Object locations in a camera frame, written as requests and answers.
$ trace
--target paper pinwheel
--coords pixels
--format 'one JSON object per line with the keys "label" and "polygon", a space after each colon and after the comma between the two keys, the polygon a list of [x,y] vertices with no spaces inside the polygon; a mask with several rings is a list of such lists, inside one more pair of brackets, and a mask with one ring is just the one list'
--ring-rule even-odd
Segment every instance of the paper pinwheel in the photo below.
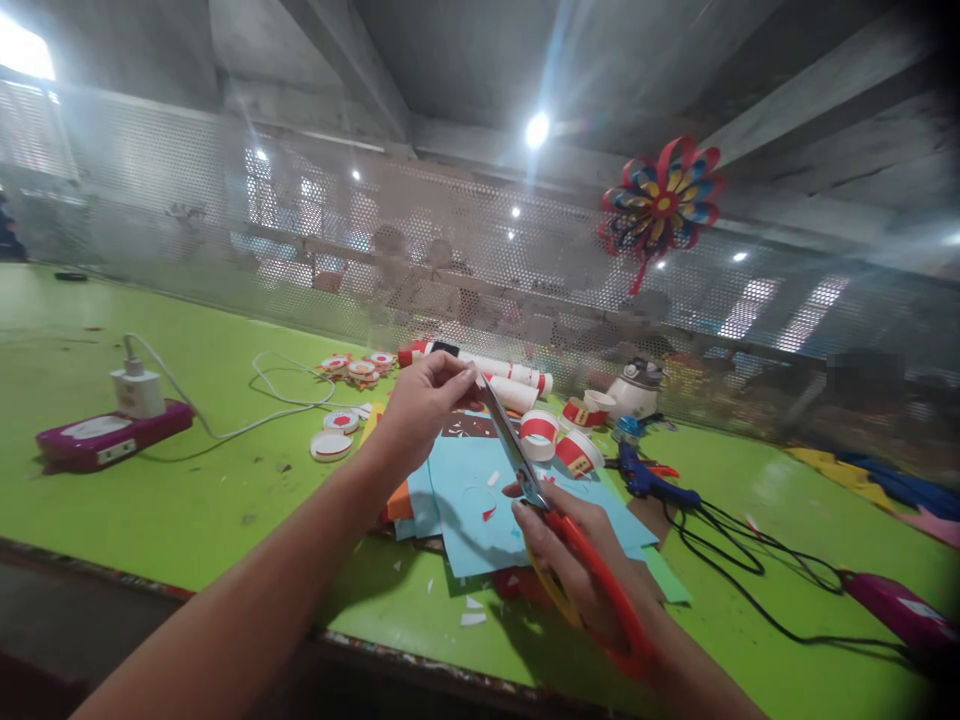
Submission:
{"label": "paper pinwheel", "polygon": [[[603,207],[617,213],[600,226],[611,255],[636,248],[640,272],[630,288],[636,295],[643,283],[647,263],[659,260],[668,250],[692,248],[700,239],[700,225],[713,225],[720,211],[712,202],[723,189],[723,179],[710,173],[720,160],[720,150],[697,152],[690,136],[668,144],[656,164],[634,158],[623,167],[623,185],[603,196]],[[679,150],[680,159],[671,162]]]}

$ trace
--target blue paper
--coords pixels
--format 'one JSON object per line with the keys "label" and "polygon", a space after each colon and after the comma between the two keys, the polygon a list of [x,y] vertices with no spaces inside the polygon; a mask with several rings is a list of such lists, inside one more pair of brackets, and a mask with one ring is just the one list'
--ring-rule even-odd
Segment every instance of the blue paper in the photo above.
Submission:
{"label": "blue paper", "polygon": [[413,524],[418,538],[440,534],[440,512],[433,499],[433,483],[430,482],[429,463],[425,462],[407,478],[410,491],[410,506],[413,508]]}
{"label": "blue paper", "polygon": [[[443,543],[454,577],[529,565],[523,536],[510,510],[511,500],[502,492],[514,481],[513,465],[502,441],[440,437],[428,462]],[[655,543],[656,537],[599,480],[573,480],[559,463],[545,470],[564,489],[603,507],[627,555],[645,559],[642,546]],[[487,482],[495,472],[499,477],[490,487]],[[496,511],[484,522],[483,513],[494,504]]]}
{"label": "blue paper", "polygon": [[393,530],[397,534],[397,542],[407,540],[417,534],[417,526],[409,518],[401,518],[393,521]]}

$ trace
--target perforated metal mesh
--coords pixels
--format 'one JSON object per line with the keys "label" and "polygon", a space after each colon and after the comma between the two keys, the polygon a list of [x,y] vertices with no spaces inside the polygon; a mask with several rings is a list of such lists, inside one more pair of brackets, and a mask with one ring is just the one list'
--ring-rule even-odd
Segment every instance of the perforated metal mesh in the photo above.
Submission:
{"label": "perforated metal mesh", "polygon": [[[0,142],[35,258],[371,348],[441,337],[561,393],[641,354],[665,366],[674,419],[818,434],[957,481],[953,287],[712,230],[628,298],[637,262],[604,251],[597,211],[99,91],[0,82]],[[880,351],[905,382],[835,386],[831,354],[872,368]]]}

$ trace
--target black cable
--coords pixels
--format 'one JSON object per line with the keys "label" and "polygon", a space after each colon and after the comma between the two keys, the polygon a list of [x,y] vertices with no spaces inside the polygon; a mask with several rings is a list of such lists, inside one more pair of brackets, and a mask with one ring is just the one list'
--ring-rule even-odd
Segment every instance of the black cable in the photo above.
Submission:
{"label": "black cable", "polygon": [[[769,545],[769,546],[774,547],[774,548],[776,548],[776,549],[778,549],[778,550],[781,550],[781,551],[783,551],[783,552],[787,552],[787,553],[789,553],[790,555],[792,555],[792,556],[794,556],[794,557],[797,557],[797,556],[799,555],[799,556],[802,556],[802,557],[807,558],[807,559],[809,559],[809,560],[813,560],[813,561],[815,561],[815,562],[818,562],[818,563],[820,563],[821,565],[824,565],[825,567],[827,567],[827,568],[829,568],[831,571],[833,571],[833,572],[837,575],[838,578],[842,578],[841,572],[840,572],[839,570],[837,570],[836,568],[834,568],[833,566],[831,566],[831,565],[830,565],[829,563],[827,563],[826,561],[821,560],[820,558],[813,557],[812,555],[807,555],[806,553],[799,553],[799,552],[797,552],[797,551],[791,550],[791,549],[787,548],[785,545],[783,545],[783,543],[781,543],[780,541],[776,540],[775,538],[772,538],[772,537],[770,537],[769,535],[766,535],[765,533],[760,533],[760,532],[758,532],[758,531],[754,531],[752,528],[750,528],[749,525],[747,525],[747,524],[745,524],[745,523],[737,520],[737,519],[734,518],[734,517],[731,517],[728,513],[724,512],[724,511],[721,510],[720,508],[717,508],[716,506],[710,505],[709,503],[706,503],[706,502],[703,503],[703,505],[704,505],[706,508],[710,508],[710,509],[713,509],[713,510],[721,513],[723,516],[725,516],[725,517],[728,518],[729,520],[732,520],[732,521],[733,521],[734,523],[736,523],[737,525],[741,525],[741,526],[743,526],[744,528],[748,528],[748,529],[750,530],[750,533],[748,534],[748,533],[743,532],[743,531],[741,531],[741,530],[739,530],[739,529],[737,529],[737,528],[729,528],[729,529],[733,530],[734,532],[737,532],[738,534],[742,534],[742,535],[747,535],[748,537],[752,537],[752,538],[754,538],[754,539],[762,542],[762,543],[765,544],[765,545]],[[697,557],[699,557],[701,560],[703,560],[705,563],[707,563],[707,565],[709,565],[710,567],[712,567],[714,570],[716,570],[718,573],[720,573],[724,578],[726,578],[726,580],[727,580],[731,585],[733,585],[733,586],[740,592],[741,595],[743,595],[743,597],[747,600],[747,602],[749,602],[749,603],[754,607],[754,609],[755,609],[758,613],[760,613],[761,617],[763,617],[764,620],[766,620],[768,623],[770,623],[770,624],[774,627],[774,629],[776,629],[777,631],[779,631],[781,634],[783,634],[784,636],[786,636],[786,637],[789,638],[790,640],[793,640],[794,642],[799,643],[799,644],[801,644],[801,645],[835,645],[835,646],[838,646],[838,647],[847,647],[848,649],[849,649],[849,646],[884,648],[884,649],[887,649],[887,650],[893,650],[894,652],[900,654],[901,656],[905,657],[906,659],[910,660],[911,662],[915,660],[914,654],[910,651],[909,648],[907,648],[907,647],[904,646],[904,645],[900,645],[900,644],[898,644],[898,643],[887,642],[887,641],[885,641],[885,640],[874,640],[874,639],[871,639],[871,638],[843,637],[843,636],[839,636],[839,635],[812,635],[812,636],[810,636],[810,637],[803,637],[803,636],[801,636],[801,635],[797,635],[797,634],[794,633],[794,632],[791,632],[791,631],[788,630],[786,627],[784,627],[783,625],[781,625],[781,624],[776,620],[776,618],[774,618],[770,613],[768,613],[768,612],[766,611],[766,609],[757,601],[757,599],[754,598],[753,595],[751,595],[750,592],[749,592],[743,585],[741,585],[740,582],[739,582],[735,577],[733,577],[733,575],[731,575],[729,572],[727,572],[727,570],[725,570],[723,567],[721,567],[717,562],[715,562],[713,559],[711,559],[711,558],[708,557],[706,554],[704,554],[703,552],[701,552],[697,547],[695,547],[695,546],[694,546],[694,543],[691,541],[691,539],[692,539],[692,540],[695,540],[696,542],[698,542],[698,543],[700,543],[700,544],[702,544],[702,545],[704,545],[704,546],[706,546],[706,547],[709,547],[711,550],[713,550],[713,551],[716,552],[717,554],[721,555],[722,557],[731,559],[731,560],[734,562],[734,564],[738,565],[739,567],[742,567],[742,568],[747,569],[748,572],[753,572],[753,574],[755,574],[755,575],[763,575],[763,574],[764,574],[763,565],[756,559],[756,557],[755,557],[747,548],[743,547],[737,540],[735,540],[735,539],[729,534],[729,532],[727,532],[728,527],[725,526],[725,525],[724,525],[723,523],[721,523],[720,521],[718,521],[718,520],[710,513],[710,510],[704,509],[704,507],[701,507],[701,508],[698,509],[696,512],[697,512],[697,514],[701,517],[702,520],[704,520],[705,522],[707,522],[708,524],[710,524],[710,525],[712,525],[714,528],[716,528],[722,535],[724,535],[726,538],[728,538],[729,540],[731,540],[745,555],[749,556],[750,559],[753,560],[753,563],[760,568],[760,572],[754,572],[754,571],[751,570],[750,568],[745,567],[743,564],[741,564],[741,563],[739,563],[738,561],[733,560],[732,558],[730,558],[730,556],[729,556],[727,553],[725,553],[725,552],[723,552],[722,550],[720,550],[720,549],[719,549],[716,545],[714,545],[713,543],[705,540],[705,539],[702,538],[702,537],[699,537],[698,535],[695,535],[693,532],[691,532],[690,530],[688,530],[687,527],[686,527],[686,525],[687,525],[687,512],[686,512],[686,510],[684,510],[683,508],[680,508],[679,512],[680,512],[680,522],[677,523],[673,518],[670,517],[669,513],[667,512],[666,503],[663,504],[663,513],[664,513],[664,515],[666,516],[667,521],[670,523],[670,525],[677,529],[677,533],[680,535],[680,539],[683,541],[683,544],[686,545],[694,555],[696,555]],[[844,591],[843,591],[843,587],[842,587],[842,586],[841,586],[839,589],[835,589],[835,588],[833,588],[833,587],[831,587],[831,586],[826,586],[826,585],[824,584],[822,578],[820,578],[820,577],[819,577],[816,573],[814,573],[809,567],[807,567],[807,565],[806,565],[805,563],[803,563],[802,560],[800,560],[799,558],[797,558],[797,559],[798,559],[798,561],[800,561],[800,564],[803,565],[804,569],[807,570],[807,572],[810,574],[810,576],[814,579],[815,582],[817,582],[817,584],[818,584],[820,587],[823,587],[824,589],[826,589],[826,590],[828,590],[828,591],[830,591],[830,592],[834,592],[835,594],[839,594],[839,595],[842,595],[842,594],[843,594]]]}

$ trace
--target blue glue gun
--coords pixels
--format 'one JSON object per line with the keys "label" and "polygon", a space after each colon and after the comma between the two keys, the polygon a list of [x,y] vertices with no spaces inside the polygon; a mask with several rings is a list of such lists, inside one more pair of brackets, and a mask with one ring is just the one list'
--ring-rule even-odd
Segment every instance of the blue glue gun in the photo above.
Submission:
{"label": "blue glue gun", "polygon": [[616,465],[620,468],[620,477],[627,484],[627,492],[634,497],[652,496],[670,505],[685,510],[700,507],[700,495],[693,490],[684,490],[671,485],[640,461],[637,451],[627,442],[618,446],[620,457]]}

